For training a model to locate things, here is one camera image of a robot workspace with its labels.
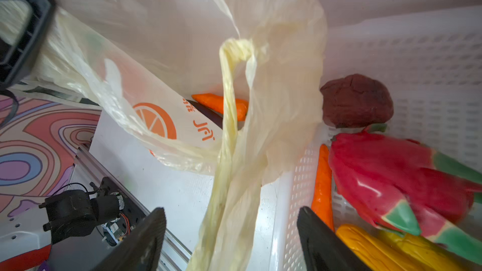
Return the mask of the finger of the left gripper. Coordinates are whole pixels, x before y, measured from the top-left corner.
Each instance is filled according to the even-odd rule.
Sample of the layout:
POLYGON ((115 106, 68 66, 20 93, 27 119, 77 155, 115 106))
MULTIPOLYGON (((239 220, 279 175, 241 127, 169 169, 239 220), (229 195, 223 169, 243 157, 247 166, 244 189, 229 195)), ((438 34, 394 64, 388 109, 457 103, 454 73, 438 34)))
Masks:
POLYGON ((1 90, 31 74, 55 11, 55 0, 1 0, 1 90))

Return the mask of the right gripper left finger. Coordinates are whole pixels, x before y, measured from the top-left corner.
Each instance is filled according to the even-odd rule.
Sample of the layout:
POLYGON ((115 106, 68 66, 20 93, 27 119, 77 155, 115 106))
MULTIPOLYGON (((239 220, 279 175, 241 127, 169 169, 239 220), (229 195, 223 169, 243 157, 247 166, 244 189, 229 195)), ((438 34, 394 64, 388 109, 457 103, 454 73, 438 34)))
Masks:
POLYGON ((156 270, 165 233, 164 209, 156 208, 94 270, 156 270))

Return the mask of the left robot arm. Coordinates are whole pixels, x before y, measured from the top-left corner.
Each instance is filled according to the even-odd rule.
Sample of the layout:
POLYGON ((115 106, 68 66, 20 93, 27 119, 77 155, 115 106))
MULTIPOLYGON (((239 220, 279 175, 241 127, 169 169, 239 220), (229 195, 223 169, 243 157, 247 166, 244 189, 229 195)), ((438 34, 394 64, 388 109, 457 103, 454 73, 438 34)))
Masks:
MULTIPOLYGON (((12 100, 9 114, 1 121, 8 124, 17 114, 19 103, 9 87, 18 83, 32 69, 40 44, 56 8, 55 0, 1 0, 25 4, 28 9, 22 29, 10 44, 1 41, 1 95, 12 100)), ((129 235, 134 228, 126 212, 134 219, 144 218, 126 193, 105 183, 87 189, 68 190, 65 186, 43 203, 1 225, 1 270, 28 270, 46 261, 56 243, 71 237, 86 237, 99 225, 120 218, 129 235)))

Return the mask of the toy pink dragon fruit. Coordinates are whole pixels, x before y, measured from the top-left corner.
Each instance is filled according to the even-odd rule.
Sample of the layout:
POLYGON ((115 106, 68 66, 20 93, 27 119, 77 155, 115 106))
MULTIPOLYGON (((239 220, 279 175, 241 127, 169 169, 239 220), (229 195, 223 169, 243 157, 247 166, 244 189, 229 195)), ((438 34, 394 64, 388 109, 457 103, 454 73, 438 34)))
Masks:
POLYGON ((328 164, 338 192, 373 227, 423 237, 481 263, 481 242, 458 227, 481 201, 481 173, 385 124, 331 140, 328 164))

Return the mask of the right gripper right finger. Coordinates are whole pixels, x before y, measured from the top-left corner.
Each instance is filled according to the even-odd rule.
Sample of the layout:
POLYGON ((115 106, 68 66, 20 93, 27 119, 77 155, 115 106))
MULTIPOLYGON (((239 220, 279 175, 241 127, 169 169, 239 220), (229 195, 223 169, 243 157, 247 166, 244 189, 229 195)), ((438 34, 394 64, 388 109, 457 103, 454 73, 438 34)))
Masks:
POLYGON ((300 208, 297 230, 307 270, 357 271, 370 269, 311 208, 300 208))

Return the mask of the toy carrot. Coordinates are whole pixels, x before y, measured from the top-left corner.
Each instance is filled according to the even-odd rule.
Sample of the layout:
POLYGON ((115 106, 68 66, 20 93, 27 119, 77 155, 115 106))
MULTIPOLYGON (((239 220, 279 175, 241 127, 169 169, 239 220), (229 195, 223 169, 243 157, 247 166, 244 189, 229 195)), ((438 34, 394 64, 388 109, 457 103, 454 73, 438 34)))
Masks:
POLYGON ((334 232, 332 209, 332 172, 328 164, 329 149, 322 144, 319 151, 314 196, 311 209, 334 232))
MULTIPOLYGON (((223 101, 224 98, 215 94, 196 94, 192 95, 194 101, 199 104, 212 109, 220 114, 223 114, 223 101)), ((246 120, 246 115, 248 112, 249 102, 242 99, 236 99, 236 110, 237 110, 237 120, 239 122, 246 120)))

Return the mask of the toy yellow corn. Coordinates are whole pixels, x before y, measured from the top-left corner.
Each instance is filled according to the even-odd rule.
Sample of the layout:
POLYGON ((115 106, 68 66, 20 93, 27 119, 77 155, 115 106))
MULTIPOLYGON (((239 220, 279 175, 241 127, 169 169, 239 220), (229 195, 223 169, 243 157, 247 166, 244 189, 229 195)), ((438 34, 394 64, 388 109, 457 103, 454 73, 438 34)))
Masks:
POLYGON ((336 236, 372 270, 432 270, 358 226, 341 225, 336 236))

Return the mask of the toy dark red fruit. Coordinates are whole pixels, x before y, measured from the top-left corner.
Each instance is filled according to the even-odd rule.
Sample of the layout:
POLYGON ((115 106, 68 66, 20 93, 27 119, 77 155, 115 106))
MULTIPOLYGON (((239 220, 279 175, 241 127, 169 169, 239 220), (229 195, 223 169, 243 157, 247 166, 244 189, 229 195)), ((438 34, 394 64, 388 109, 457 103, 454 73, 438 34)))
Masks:
POLYGON ((394 115, 388 88, 378 80, 353 74, 326 82, 323 95, 323 121, 335 128, 359 128, 386 123, 394 115))

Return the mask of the toy purple eggplant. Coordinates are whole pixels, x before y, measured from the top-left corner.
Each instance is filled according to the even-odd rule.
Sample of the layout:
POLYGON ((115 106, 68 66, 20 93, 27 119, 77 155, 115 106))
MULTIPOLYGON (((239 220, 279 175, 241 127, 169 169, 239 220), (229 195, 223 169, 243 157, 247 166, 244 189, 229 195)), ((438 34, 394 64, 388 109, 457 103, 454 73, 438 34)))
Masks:
POLYGON ((189 100, 188 101, 191 105, 194 106, 195 109, 200 111, 205 117, 210 119, 214 124, 216 124, 219 128, 223 128, 223 117, 213 111, 212 109, 209 109, 208 107, 194 101, 194 100, 189 100))

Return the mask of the white perforated plastic basket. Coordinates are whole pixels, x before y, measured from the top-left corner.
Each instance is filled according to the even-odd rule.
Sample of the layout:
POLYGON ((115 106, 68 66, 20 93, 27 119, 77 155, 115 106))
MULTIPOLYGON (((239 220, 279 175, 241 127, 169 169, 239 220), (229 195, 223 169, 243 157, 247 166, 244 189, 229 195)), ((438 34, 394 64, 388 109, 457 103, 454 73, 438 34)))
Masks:
MULTIPOLYGON (((481 169, 481 8, 415 13, 332 28, 324 81, 358 73, 390 91, 388 134, 432 146, 481 169)), ((321 125, 297 166, 262 190, 270 221, 269 270, 305 270, 296 221, 311 204, 319 148, 337 133, 321 125)))

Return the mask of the cream plastic grocery bag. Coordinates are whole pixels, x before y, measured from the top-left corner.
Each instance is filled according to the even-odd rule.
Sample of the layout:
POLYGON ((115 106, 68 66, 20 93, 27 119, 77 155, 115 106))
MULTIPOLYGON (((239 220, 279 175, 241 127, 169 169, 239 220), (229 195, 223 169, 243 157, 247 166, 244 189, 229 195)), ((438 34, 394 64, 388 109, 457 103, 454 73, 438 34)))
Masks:
POLYGON ((295 168, 322 120, 328 28, 319 0, 59 0, 39 81, 99 104, 165 165, 214 177, 189 270, 245 270, 261 188, 295 168), (134 113, 220 93, 207 146, 155 136, 134 113))

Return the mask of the toy yellow bell pepper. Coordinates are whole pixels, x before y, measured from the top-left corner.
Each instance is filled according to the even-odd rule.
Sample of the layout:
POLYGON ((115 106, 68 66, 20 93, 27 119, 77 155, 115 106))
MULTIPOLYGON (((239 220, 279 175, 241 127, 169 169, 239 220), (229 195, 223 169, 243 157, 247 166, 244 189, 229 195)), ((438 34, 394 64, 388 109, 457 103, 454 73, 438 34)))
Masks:
POLYGON ((448 251, 427 239, 408 233, 398 235, 380 231, 377 237, 396 251, 423 265, 426 270, 467 270, 448 251))

